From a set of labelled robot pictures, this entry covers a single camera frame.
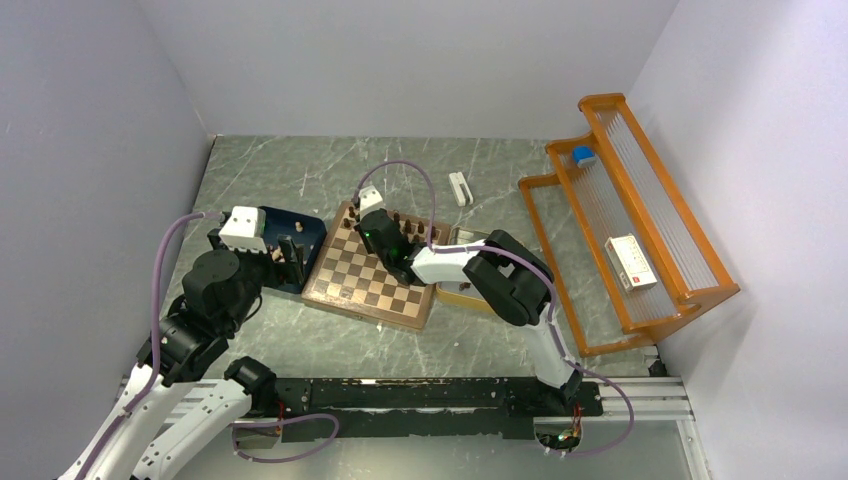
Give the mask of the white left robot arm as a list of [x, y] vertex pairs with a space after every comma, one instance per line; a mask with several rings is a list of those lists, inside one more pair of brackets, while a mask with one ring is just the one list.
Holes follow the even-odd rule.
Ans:
[[261, 244], [251, 252], [226, 247], [218, 230], [208, 238], [212, 250], [184, 276], [183, 295], [142, 346], [116, 405], [63, 478], [171, 479], [240, 417], [281, 412], [276, 375], [244, 357], [198, 405], [163, 426], [257, 312], [263, 288], [303, 290], [323, 240], [278, 235], [275, 249]]

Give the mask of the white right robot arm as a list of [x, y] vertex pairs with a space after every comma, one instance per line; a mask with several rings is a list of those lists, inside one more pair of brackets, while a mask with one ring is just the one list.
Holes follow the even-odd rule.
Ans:
[[562, 414], [576, 403], [583, 376], [555, 320], [553, 274], [510, 234], [495, 230], [459, 246], [413, 243], [384, 209], [363, 216], [355, 229], [367, 252], [403, 285], [470, 284], [499, 318], [523, 334], [542, 383], [542, 406]]

